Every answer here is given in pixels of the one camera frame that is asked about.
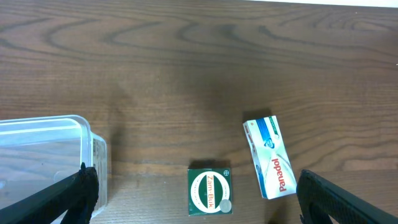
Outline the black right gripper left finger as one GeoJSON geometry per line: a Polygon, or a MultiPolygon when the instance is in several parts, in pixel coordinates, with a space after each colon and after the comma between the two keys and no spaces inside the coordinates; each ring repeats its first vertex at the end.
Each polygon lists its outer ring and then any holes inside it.
{"type": "Polygon", "coordinates": [[[81,164],[69,177],[1,209],[1,223],[89,223],[99,199],[96,169],[81,164]]]}

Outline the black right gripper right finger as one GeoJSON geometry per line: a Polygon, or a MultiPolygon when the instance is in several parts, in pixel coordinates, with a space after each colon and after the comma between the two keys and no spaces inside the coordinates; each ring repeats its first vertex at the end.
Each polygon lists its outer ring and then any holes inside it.
{"type": "Polygon", "coordinates": [[[303,224],[397,223],[397,217],[367,203],[322,176],[302,170],[297,198],[303,224]]]}

